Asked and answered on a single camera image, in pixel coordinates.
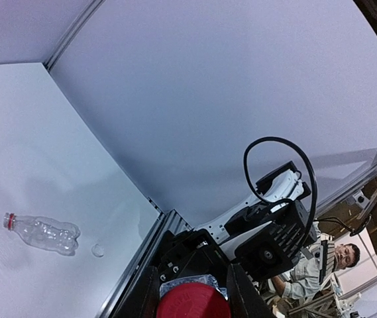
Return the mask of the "clear bottle red cap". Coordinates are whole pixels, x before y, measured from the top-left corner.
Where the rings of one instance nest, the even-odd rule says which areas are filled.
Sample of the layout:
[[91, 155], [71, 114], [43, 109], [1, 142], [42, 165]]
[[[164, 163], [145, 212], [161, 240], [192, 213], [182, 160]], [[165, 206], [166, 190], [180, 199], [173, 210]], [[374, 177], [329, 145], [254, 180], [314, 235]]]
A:
[[6, 213], [3, 226], [16, 233], [25, 244], [62, 256], [73, 256], [79, 247], [78, 238], [81, 232], [73, 223], [48, 217]]

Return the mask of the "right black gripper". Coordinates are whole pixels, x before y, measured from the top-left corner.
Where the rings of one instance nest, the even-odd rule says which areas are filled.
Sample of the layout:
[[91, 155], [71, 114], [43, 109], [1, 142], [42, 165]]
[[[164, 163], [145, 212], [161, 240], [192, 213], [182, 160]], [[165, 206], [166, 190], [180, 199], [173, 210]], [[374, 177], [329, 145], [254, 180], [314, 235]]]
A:
[[219, 286], [225, 287], [229, 264], [229, 259], [205, 229], [182, 231], [176, 235], [166, 231], [154, 255], [161, 284], [177, 278], [210, 274]]

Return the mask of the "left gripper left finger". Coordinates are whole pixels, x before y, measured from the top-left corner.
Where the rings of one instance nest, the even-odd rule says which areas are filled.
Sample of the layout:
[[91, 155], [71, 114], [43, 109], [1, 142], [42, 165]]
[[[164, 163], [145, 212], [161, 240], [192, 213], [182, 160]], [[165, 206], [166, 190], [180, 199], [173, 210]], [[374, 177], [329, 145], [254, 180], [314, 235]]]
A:
[[126, 300], [112, 314], [112, 317], [155, 317], [160, 300], [159, 288], [157, 268], [154, 266], [146, 267]]

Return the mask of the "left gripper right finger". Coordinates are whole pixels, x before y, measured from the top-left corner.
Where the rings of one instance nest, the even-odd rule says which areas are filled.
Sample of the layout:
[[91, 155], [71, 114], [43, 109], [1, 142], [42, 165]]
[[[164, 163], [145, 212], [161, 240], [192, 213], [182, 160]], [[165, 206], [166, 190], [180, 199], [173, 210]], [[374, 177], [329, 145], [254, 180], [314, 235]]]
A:
[[231, 317], [273, 318], [274, 314], [260, 297], [243, 268], [231, 264], [227, 271], [227, 292]]

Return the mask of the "crushed bottle red cap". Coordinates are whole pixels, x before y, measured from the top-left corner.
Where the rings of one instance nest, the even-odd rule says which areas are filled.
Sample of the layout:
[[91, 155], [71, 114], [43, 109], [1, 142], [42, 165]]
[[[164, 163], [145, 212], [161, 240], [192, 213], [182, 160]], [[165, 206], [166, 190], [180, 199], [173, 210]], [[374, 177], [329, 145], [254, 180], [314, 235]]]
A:
[[177, 278], [160, 286], [156, 316], [161, 318], [230, 318], [226, 289], [210, 274]]

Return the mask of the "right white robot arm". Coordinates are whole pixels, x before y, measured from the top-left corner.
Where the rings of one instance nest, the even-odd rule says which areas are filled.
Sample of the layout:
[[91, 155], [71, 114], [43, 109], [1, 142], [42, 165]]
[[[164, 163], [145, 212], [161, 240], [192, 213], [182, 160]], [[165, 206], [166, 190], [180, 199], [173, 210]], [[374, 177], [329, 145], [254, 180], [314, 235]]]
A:
[[178, 234], [167, 231], [155, 256], [161, 283], [212, 275], [226, 285], [231, 264], [255, 282], [292, 269], [301, 251], [318, 239], [301, 201], [281, 205], [242, 203], [222, 218]]

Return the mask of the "white bottle cap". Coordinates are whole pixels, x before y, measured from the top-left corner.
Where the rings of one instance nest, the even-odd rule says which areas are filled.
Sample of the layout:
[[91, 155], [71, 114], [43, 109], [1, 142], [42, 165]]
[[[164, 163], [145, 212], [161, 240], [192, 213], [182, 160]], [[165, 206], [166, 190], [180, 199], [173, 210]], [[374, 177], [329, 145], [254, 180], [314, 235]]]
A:
[[105, 255], [105, 249], [100, 244], [95, 244], [91, 247], [91, 253], [96, 258], [102, 258]]

